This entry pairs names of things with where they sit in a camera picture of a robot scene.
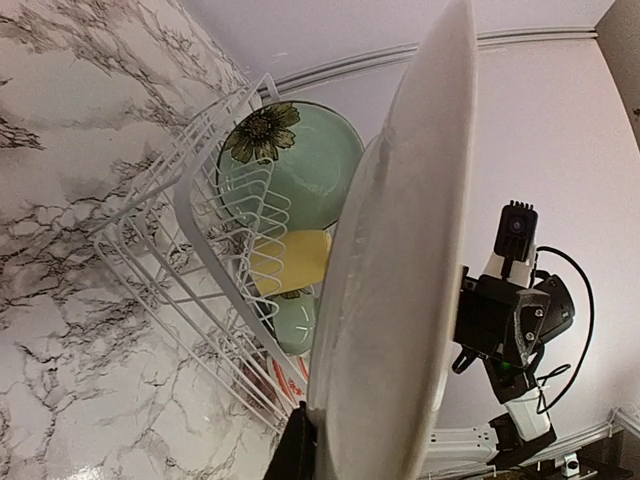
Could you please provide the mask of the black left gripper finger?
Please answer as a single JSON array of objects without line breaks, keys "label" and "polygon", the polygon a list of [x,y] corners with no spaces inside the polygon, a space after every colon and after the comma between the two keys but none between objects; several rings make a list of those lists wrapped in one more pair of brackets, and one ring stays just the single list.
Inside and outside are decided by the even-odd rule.
[{"label": "black left gripper finger", "polygon": [[300,401],[285,426],[264,480],[312,480],[315,473],[317,429]]}]

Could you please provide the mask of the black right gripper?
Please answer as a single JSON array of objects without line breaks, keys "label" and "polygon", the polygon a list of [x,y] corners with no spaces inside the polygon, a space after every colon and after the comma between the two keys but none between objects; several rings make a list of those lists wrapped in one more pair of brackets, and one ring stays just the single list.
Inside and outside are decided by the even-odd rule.
[{"label": "black right gripper", "polygon": [[454,342],[461,351],[454,370],[475,360],[493,360],[508,369],[526,370],[542,349],[541,333],[553,294],[543,283],[527,288],[462,269]]}]

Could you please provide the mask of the white red patterned bowl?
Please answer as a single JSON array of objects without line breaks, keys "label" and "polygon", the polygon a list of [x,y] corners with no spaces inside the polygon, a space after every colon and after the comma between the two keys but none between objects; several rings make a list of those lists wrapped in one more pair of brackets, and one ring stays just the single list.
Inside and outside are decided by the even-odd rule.
[{"label": "white red patterned bowl", "polygon": [[275,392],[282,408],[287,412],[291,412],[299,406],[301,401],[306,400],[307,382],[309,380],[309,355],[307,353],[298,356],[288,355],[287,358],[292,361],[302,375],[304,379],[302,383],[291,378],[270,355],[266,357],[266,365],[269,376],[277,385]]}]

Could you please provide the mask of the red teal floral plate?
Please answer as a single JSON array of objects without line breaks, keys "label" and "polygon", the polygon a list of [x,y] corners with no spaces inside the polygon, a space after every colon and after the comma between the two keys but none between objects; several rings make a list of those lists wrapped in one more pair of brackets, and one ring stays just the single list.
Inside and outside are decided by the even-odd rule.
[{"label": "red teal floral plate", "polygon": [[311,352],[318,479],[415,479],[444,395],[476,104],[473,7],[406,69],[335,230]]}]

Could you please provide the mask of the pale green flower plate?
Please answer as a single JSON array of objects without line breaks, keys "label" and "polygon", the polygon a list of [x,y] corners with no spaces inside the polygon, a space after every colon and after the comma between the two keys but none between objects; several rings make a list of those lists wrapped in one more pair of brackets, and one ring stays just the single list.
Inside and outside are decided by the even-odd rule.
[{"label": "pale green flower plate", "polygon": [[309,101],[275,102],[250,113],[216,159],[221,204],[244,223],[262,214],[289,231],[324,230],[338,219],[364,152],[338,112]]}]

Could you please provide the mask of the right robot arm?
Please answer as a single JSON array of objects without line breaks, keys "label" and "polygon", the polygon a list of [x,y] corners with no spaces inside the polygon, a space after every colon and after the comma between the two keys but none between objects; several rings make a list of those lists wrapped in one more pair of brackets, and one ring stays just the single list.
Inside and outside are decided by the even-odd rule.
[{"label": "right robot arm", "polygon": [[481,360],[507,410],[489,422],[498,439],[490,465],[513,467],[557,439],[536,370],[546,343],[564,333],[574,315],[571,295],[556,275],[532,288],[489,275],[463,277],[454,331],[461,351],[452,371],[460,374]]}]

